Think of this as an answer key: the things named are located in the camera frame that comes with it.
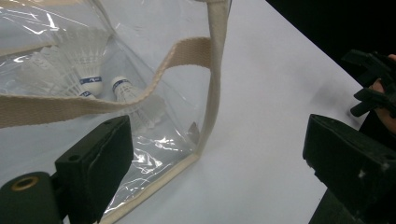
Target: transparent vinyl bag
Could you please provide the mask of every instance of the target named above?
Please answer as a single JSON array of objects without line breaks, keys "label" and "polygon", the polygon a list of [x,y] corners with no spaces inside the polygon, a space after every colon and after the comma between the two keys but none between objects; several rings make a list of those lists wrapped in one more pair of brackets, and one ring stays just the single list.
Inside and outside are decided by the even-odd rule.
[{"label": "transparent vinyl bag", "polygon": [[134,160],[102,222],[116,221],[196,161],[218,111],[228,6],[1,1],[0,185],[53,174],[67,149],[120,115],[131,118]]}]

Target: shuttlecock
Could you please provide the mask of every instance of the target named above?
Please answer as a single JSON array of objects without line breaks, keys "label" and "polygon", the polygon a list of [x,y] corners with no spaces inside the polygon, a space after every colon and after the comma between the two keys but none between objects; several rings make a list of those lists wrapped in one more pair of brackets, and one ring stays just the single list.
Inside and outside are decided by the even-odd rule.
[{"label": "shuttlecock", "polygon": [[23,62],[16,80],[37,95],[84,96],[94,98],[79,83],[79,76],[56,47],[43,48]]},{"label": "shuttlecock", "polygon": [[[114,94],[118,102],[132,102],[142,90],[132,85],[126,77],[115,77],[112,80]],[[144,101],[124,109],[121,113],[129,114],[132,133],[145,133],[153,128],[165,113],[165,102],[162,97],[151,94]]]},{"label": "shuttlecock", "polygon": [[108,32],[97,28],[68,28],[55,32],[59,48],[81,77],[81,85],[93,95],[103,90],[100,67],[108,38]]}]

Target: finger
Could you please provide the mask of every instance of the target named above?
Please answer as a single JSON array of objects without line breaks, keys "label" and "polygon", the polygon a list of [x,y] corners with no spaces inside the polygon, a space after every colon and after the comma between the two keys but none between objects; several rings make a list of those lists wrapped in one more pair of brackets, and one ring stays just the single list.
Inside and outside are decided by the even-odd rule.
[{"label": "finger", "polygon": [[390,116],[390,112],[386,108],[376,108],[375,113],[387,129],[396,134],[396,119]]},{"label": "finger", "polygon": [[371,86],[370,89],[372,89],[372,90],[374,90],[374,91],[385,92],[385,91],[384,91],[384,88],[382,87],[382,84],[381,84],[381,78],[378,78],[378,79],[373,83],[373,85]]},{"label": "finger", "polygon": [[396,62],[396,54],[390,54],[388,57]]}]

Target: blue band on shuttlecock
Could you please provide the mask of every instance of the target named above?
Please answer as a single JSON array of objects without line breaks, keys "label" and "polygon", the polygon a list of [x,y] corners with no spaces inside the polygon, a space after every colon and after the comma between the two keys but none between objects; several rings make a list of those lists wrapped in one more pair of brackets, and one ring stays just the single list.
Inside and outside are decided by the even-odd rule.
[{"label": "blue band on shuttlecock", "polygon": [[90,95],[92,95],[90,92],[84,91],[84,92],[83,92],[82,94],[80,94],[79,96],[89,97]]},{"label": "blue band on shuttlecock", "polygon": [[124,82],[130,82],[128,79],[121,79],[121,80],[118,80],[116,83],[114,83],[114,85],[113,85],[113,91],[121,84],[121,83],[124,83]]},{"label": "blue band on shuttlecock", "polygon": [[79,80],[79,83],[85,84],[85,83],[92,83],[92,82],[101,82],[102,78],[101,77],[86,77],[86,78],[82,78]]}]

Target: beige fabric strap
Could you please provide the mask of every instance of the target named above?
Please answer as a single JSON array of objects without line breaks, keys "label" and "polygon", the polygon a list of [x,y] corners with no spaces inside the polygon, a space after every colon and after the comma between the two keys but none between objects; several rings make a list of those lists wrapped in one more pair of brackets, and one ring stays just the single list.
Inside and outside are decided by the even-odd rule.
[{"label": "beige fabric strap", "polygon": [[211,41],[207,37],[177,42],[158,68],[151,84],[131,103],[92,100],[83,97],[19,96],[0,94],[0,128],[50,123],[88,114],[114,112],[146,99],[157,87],[166,69],[195,64],[210,68]]},{"label": "beige fabric strap", "polygon": [[229,2],[207,0],[207,11],[209,17],[210,36],[212,39],[212,64],[210,67],[212,76],[210,77],[209,83],[204,125],[201,130],[201,138],[196,150],[196,153],[199,155],[204,150],[206,141],[212,133],[219,112],[221,60],[224,51],[225,37],[227,35]]}]

